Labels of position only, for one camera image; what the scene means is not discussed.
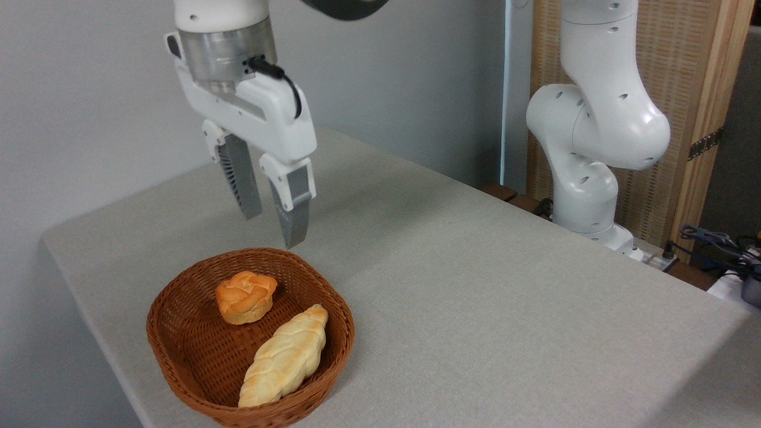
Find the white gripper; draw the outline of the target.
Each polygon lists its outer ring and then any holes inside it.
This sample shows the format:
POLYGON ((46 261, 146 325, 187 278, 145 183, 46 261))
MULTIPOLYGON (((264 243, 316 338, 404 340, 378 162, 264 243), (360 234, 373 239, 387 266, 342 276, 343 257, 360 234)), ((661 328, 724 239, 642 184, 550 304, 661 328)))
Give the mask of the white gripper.
POLYGON ((207 148, 240 212, 246 220, 263 212, 250 143, 266 152, 259 167, 272 190, 285 247, 297 246, 306 238, 316 197, 307 158, 316 136, 306 97, 276 64, 272 33, 173 32, 164 39, 188 102, 207 118, 207 148))

